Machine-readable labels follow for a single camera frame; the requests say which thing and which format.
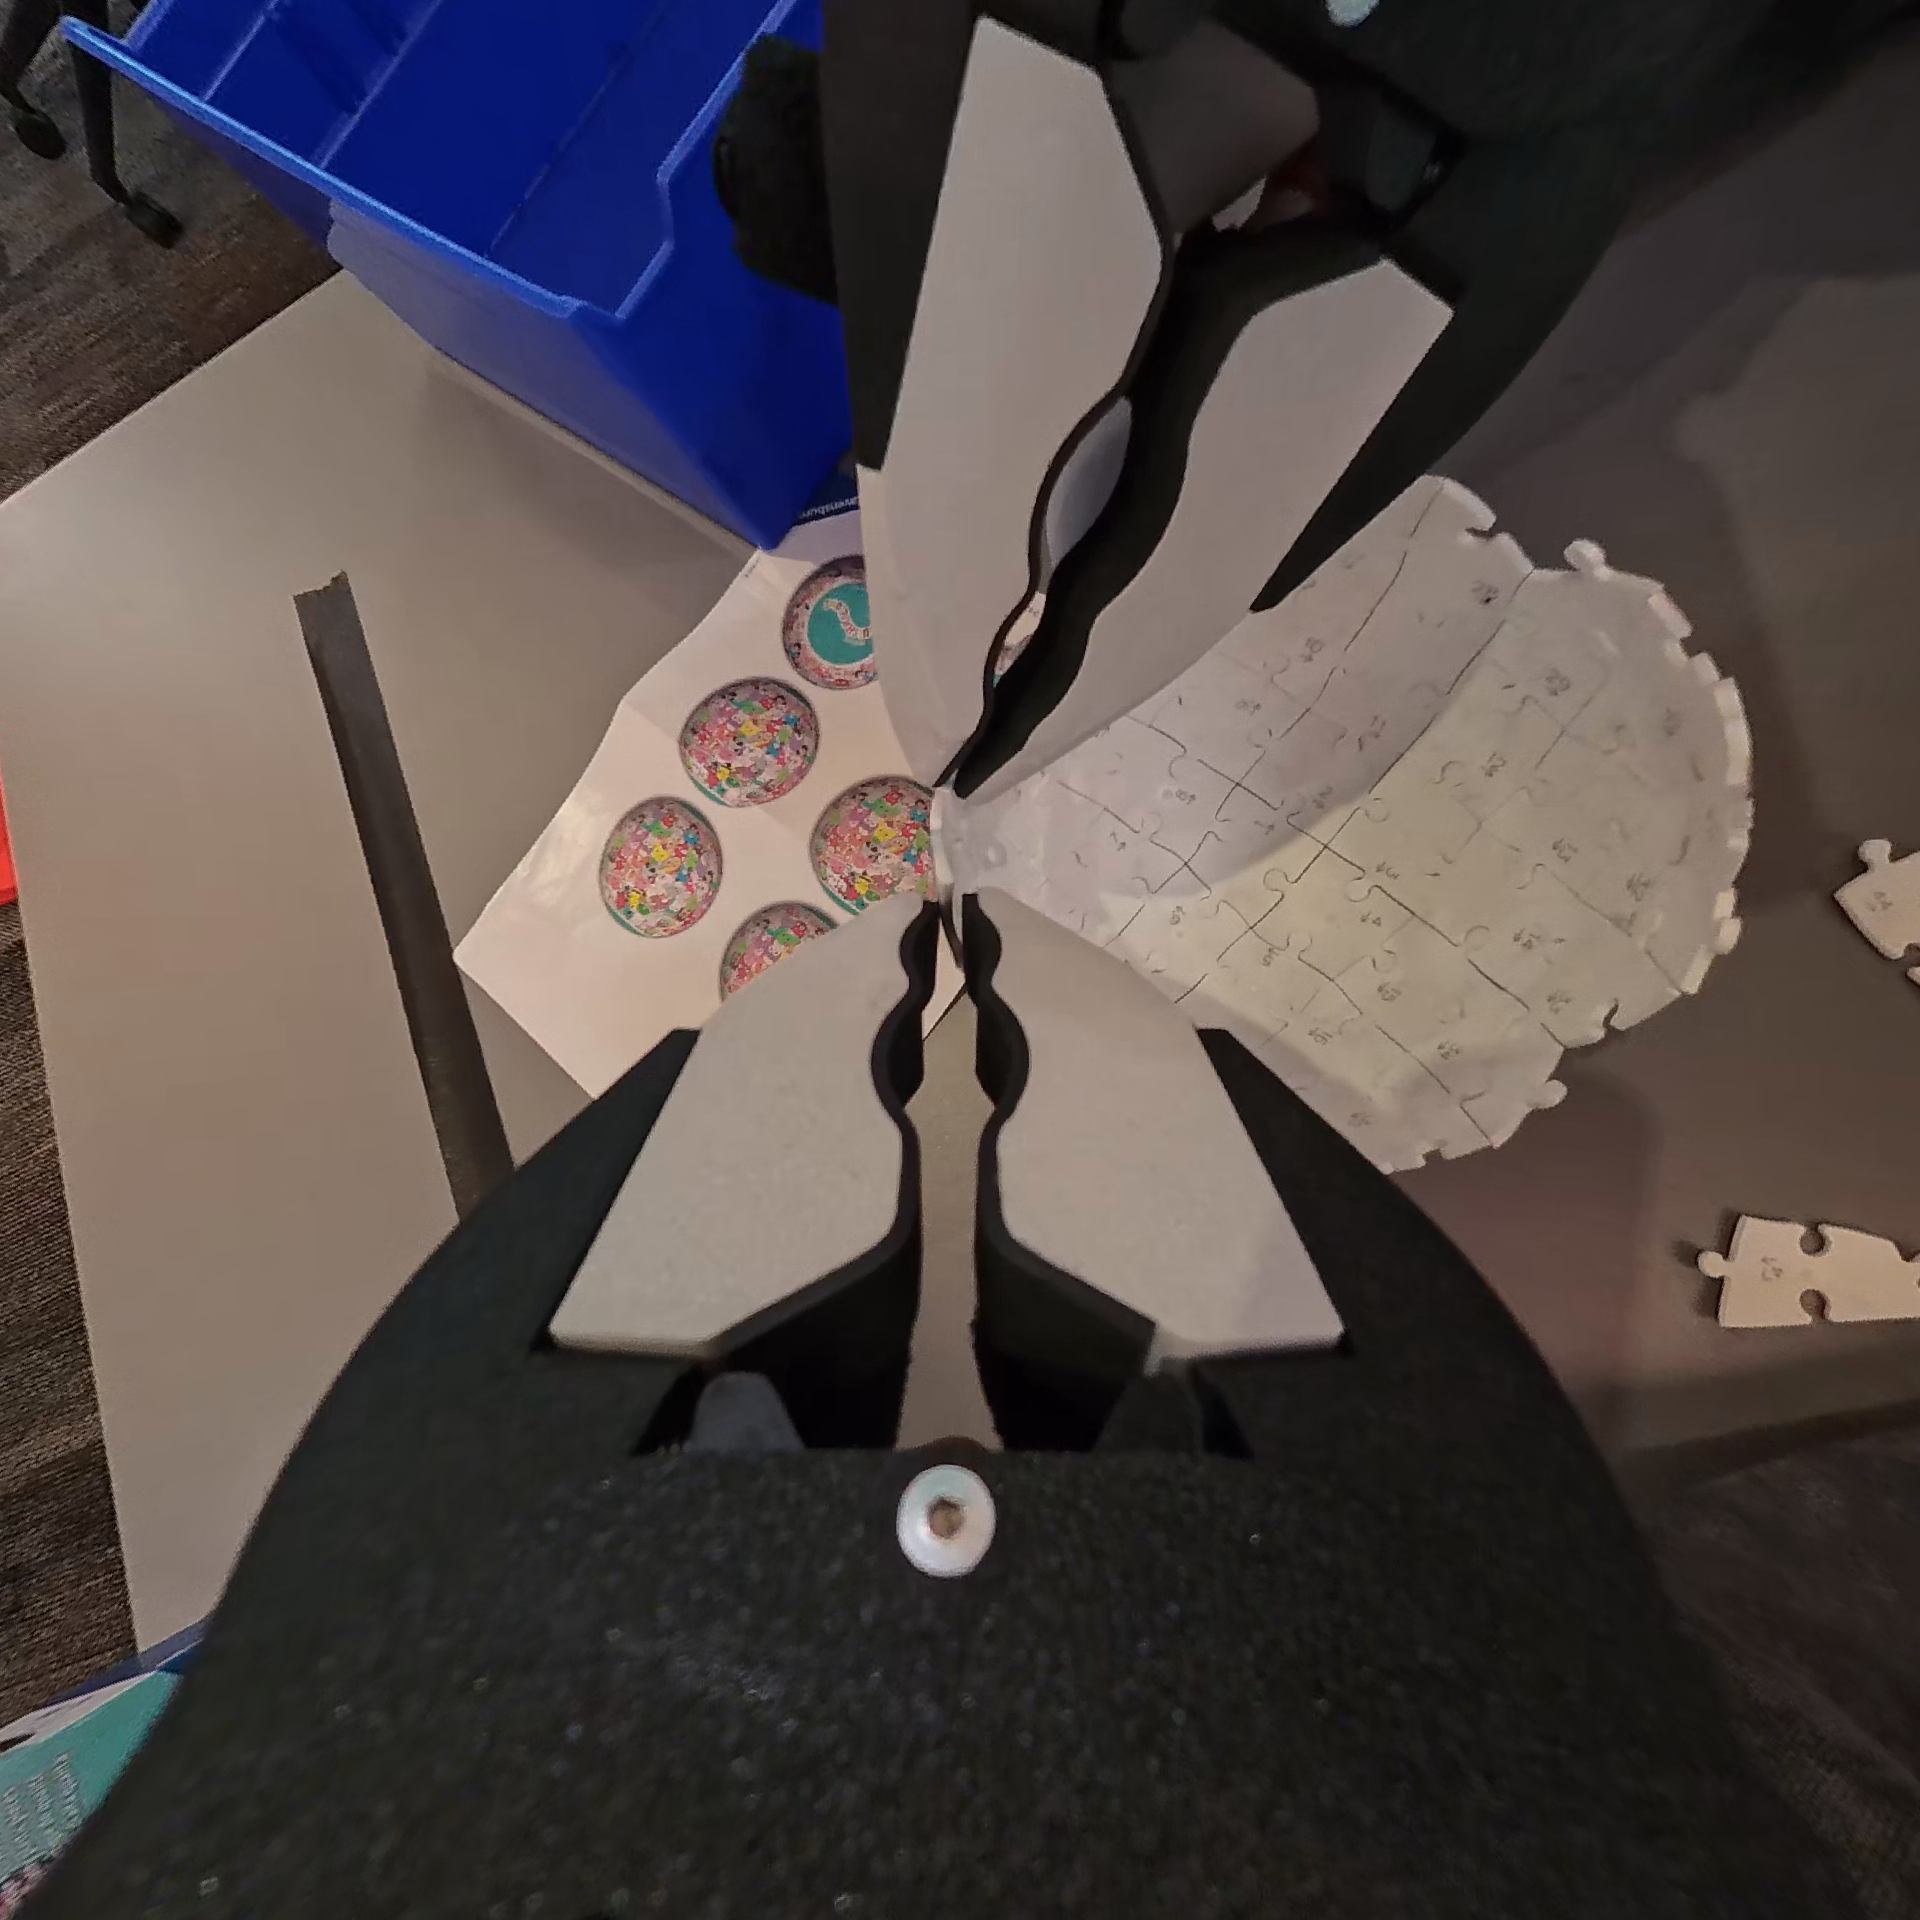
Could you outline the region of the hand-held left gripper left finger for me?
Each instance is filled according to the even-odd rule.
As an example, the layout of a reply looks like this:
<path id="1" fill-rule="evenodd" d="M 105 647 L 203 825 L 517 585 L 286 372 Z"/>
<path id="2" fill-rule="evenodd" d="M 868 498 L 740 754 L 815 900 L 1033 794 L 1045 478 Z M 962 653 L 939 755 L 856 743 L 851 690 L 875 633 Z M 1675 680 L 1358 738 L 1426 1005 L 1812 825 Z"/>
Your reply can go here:
<path id="1" fill-rule="evenodd" d="M 899 1436 L 921 1296 L 906 1103 L 941 951 L 893 895 L 704 1023 L 547 1324 L 553 1346 L 756 1373 L 810 1446 Z"/>

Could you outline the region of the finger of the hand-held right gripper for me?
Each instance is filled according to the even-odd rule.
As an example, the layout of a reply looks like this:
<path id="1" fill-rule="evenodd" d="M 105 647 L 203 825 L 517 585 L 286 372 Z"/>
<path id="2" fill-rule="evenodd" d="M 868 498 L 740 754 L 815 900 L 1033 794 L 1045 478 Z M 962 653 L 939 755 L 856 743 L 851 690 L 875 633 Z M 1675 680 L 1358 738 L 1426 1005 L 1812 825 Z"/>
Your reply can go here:
<path id="1" fill-rule="evenodd" d="M 983 18 L 886 447 L 856 466 L 875 683 L 921 785 L 951 779 L 987 716 L 1053 478 L 1116 397 L 1163 273 L 1102 75 Z"/>
<path id="2" fill-rule="evenodd" d="M 951 785 L 994 799 L 1177 682 L 1252 609 L 1451 321 L 1374 252 L 1216 252 L 1175 272 L 1112 491 Z"/>

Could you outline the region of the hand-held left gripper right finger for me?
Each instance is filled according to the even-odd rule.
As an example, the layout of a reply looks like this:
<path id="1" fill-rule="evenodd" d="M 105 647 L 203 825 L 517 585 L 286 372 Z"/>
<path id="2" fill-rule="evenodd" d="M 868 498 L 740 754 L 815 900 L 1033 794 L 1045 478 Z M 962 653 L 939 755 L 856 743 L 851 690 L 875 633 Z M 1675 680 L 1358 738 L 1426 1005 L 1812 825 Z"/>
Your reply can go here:
<path id="1" fill-rule="evenodd" d="M 971 1356 L 1006 1446 L 1093 1446 L 1198 1364 L 1344 1326 L 1198 1027 L 1002 887 L 963 894 L 977 1144 Z"/>

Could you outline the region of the colourful puzzle ball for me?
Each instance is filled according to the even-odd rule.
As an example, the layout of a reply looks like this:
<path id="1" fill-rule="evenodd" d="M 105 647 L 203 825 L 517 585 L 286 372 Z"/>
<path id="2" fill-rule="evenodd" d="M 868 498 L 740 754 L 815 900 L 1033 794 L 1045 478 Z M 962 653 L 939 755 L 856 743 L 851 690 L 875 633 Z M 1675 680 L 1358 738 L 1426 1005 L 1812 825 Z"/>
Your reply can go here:
<path id="1" fill-rule="evenodd" d="M 1752 754 L 1659 582 L 1590 540 L 1536 563 L 1426 476 L 1106 730 L 935 803 L 934 845 L 1400 1173 L 1502 1145 L 1565 1051 L 1701 985 Z"/>

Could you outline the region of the person's right forearm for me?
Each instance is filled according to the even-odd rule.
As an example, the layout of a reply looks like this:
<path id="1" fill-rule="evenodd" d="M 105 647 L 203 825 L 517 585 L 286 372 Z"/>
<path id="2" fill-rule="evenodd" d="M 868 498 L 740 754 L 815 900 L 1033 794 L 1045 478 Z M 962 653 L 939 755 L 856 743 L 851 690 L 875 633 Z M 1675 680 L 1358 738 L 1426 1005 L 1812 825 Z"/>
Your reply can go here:
<path id="1" fill-rule="evenodd" d="M 1652 170 L 1743 133 L 1915 28 L 1914 1 L 1530 3 L 1517 104 L 1607 132 Z"/>

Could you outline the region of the puzzle instruction sheet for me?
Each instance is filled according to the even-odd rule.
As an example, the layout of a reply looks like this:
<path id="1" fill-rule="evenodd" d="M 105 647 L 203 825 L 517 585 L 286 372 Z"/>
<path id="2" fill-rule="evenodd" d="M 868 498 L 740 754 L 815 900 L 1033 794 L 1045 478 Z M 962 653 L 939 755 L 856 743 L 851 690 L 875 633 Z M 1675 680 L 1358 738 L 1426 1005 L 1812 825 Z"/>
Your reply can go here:
<path id="1" fill-rule="evenodd" d="M 935 894 L 854 510 L 756 551 L 617 702 L 453 957 L 589 1093 L 802 946 Z"/>

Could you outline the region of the white puzzle piece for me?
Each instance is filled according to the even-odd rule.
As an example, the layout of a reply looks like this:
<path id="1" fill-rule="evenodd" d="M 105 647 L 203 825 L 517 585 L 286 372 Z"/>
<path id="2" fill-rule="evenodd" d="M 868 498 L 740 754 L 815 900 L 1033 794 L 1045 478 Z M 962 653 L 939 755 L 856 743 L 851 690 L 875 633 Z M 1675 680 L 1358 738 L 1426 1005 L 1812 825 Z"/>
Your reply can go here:
<path id="1" fill-rule="evenodd" d="M 1862 840 L 1857 872 L 1834 892 L 1836 908 L 1885 959 L 1917 979 L 1917 849 L 1895 852 L 1883 836 Z"/>
<path id="2" fill-rule="evenodd" d="M 1727 1246 L 1698 1251 L 1693 1264 L 1718 1287 L 1722 1330 L 1917 1319 L 1917 1258 L 1872 1232 L 1742 1213 Z"/>

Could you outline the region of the blue plastic bin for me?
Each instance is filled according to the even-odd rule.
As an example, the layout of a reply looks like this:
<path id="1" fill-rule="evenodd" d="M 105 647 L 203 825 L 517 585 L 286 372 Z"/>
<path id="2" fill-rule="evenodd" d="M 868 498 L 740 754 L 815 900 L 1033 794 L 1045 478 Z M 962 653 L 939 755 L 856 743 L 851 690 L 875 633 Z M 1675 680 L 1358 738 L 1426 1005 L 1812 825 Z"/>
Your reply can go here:
<path id="1" fill-rule="evenodd" d="M 856 505 L 840 318 L 751 273 L 712 176 L 812 1 L 157 1 L 61 28 L 447 359 L 771 550 Z"/>

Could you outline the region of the black table edge strip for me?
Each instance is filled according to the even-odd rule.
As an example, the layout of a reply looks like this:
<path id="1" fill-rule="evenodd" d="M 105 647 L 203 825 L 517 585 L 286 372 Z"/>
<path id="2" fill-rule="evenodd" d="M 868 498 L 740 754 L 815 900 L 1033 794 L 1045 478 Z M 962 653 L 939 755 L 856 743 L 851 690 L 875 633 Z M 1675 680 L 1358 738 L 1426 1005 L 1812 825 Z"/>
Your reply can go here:
<path id="1" fill-rule="evenodd" d="M 293 609 L 458 1219 L 515 1168 L 349 578 Z"/>

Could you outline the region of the black office chair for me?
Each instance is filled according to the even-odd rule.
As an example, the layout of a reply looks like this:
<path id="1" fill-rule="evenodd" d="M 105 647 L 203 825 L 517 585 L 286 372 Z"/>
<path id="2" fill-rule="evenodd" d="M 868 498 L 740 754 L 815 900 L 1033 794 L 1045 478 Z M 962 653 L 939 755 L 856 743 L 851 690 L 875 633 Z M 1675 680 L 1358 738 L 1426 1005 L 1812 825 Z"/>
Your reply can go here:
<path id="1" fill-rule="evenodd" d="M 76 18 L 100 36 L 112 31 L 110 1 L 5 1 L 1 18 L 1 104 L 15 142 L 31 156 L 55 161 L 66 153 L 57 122 L 23 90 L 30 65 L 49 38 L 60 38 L 76 88 L 83 160 L 90 180 L 116 203 L 125 222 L 157 247 L 180 241 L 182 222 L 149 196 L 134 192 L 118 170 L 114 79 L 105 61 L 66 38 L 64 18 Z"/>

